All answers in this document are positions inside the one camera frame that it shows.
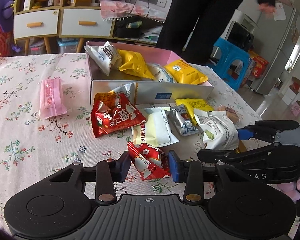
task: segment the person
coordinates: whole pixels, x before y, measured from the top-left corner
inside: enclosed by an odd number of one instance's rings
[[[172,50],[181,56],[182,49],[194,30],[182,57],[189,63],[205,64],[212,53],[213,44],[224,32],[242,1],[172,0],[157,47]],[[258,4],[261,11],[275,11],[275,0],[258,0]]]

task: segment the metal screw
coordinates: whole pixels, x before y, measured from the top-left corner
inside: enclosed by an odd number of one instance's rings
[[[197,202],[201,200],[201,196],[198,194],[189,194],[186,196],[186,200],[191,201],[191,202]]]
[[[98,197],[98,199],[102,202],[108,202],[114,199],[114,196],[111,194],[102,194]]]

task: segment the yellow snack package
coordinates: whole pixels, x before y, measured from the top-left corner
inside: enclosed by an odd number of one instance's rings
[[[181,59],[171,62],[164,66],[164,68],[180,84],[198,85],[208,81],[208,77],[205,74],[191,67],[188,63]]]
[[[209,106],[207,102],[203,99],[176,99],[177,106],[184,104],[188,114],[190,115],[190,120],[193,125],[197,125],[197,121],[194,117],[193,109],[197,108],[206,112],[214,111],[212,106]]]
[[[148,69],[143,56],[138,52],[118,50],[122,58],[122,66],[119,70],[133,76],[154,79]]]

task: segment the tablecloth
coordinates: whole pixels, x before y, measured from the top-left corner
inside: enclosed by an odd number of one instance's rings
[[[118,159],[127,149],[131,130],[121,130],[95,138],[90,120],[90,76],[85,54],[52,54],[0,58],[0,227],[8,230],[3,218],[7,200],[17,192],[53,174],[65,166],[82,162],[85,167],[109,158]],[[233,108],[239,128],[254,124],[261,118],[210,68],[194,65],[205,73],[214,86],[208,103]],[[62,117],[42,120],[39,116],[41,80],[61,78],[68,113]],[[181,159],[197,160],[202,147],[202,134],[180,138],[181,142],[163,148],[174,149]],[[247,149],[264,145],[251,139]],[[132,165],[127,179],[115,184],[120,194],[180,194],[184,183],[175,184],[171,178],[141,181]],[[207,197],[213,185],[205,184]],[[95,197],[95,185],[88,183],[85,194]]]

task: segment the person's hand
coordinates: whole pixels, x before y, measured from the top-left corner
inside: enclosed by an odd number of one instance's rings
[[[271,14],[275,12],[275,7],[272,5],[269,5],[268,3],[262,3],[259,4],[259,10],[262,12],[265,12],[266,14]]]

